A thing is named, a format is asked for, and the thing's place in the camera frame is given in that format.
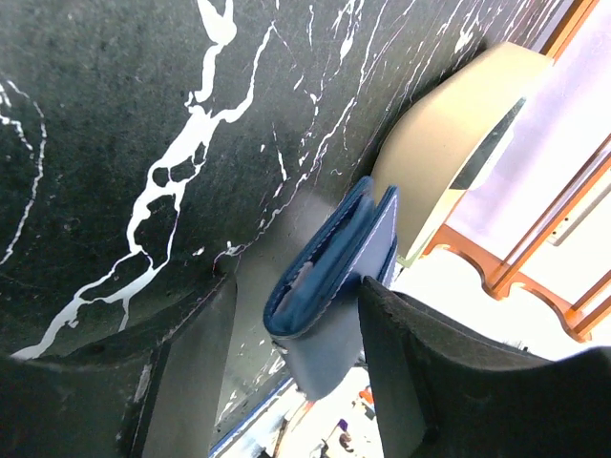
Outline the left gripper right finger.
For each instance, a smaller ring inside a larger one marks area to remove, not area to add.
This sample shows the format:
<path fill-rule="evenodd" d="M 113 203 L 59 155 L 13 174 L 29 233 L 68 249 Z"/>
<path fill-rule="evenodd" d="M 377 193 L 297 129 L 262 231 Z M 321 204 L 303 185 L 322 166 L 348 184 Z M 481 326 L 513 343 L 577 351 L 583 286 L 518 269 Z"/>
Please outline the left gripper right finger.
<path fill-rule="evenodd" d="M 374 279 L 359 316 L 388 457 L 606 457 L 610 350 L 549 361 Z"/>

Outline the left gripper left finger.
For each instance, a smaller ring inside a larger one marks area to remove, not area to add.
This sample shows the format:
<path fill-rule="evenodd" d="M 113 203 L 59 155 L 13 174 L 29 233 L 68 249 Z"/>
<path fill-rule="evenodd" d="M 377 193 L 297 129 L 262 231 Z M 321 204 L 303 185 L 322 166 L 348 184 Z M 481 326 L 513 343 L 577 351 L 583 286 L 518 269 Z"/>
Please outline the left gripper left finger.
<path fill-rule="evenodd" d="M 5 457 L 204 457 L 236 311 L 233 277 L 64 357 L 1 360 Z"/>

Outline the blue leather card holder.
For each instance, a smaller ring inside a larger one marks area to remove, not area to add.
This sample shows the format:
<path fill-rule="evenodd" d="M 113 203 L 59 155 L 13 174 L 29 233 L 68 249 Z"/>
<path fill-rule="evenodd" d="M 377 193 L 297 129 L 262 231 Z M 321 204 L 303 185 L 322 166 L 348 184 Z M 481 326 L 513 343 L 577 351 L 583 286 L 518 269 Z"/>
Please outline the blue leather card holder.
<path fill-rule="evenodd" d="M 395 267 L 399 190 L 373 197 L 362 177 L 283 273 L 263 325 L 309 401 L 331 393 L 363 349 L 358 289 L 372 277 L 389 285 Z"/>

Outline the beige oval card tray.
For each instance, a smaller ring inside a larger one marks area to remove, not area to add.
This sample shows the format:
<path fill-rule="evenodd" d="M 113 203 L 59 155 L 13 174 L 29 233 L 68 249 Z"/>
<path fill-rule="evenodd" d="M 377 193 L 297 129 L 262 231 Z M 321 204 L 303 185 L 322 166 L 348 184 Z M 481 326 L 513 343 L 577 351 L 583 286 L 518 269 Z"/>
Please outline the beige oval card tray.
<path fill-rule="evenodd" d="M 374 163 L 374 194 L 399 190 L 399 257 L 416 258 L 467 191 L 454 182 L 485 138 L 523 101 L 553 60 L 519 45 L 492 46 L 418 100 L 394 124 Z"/>

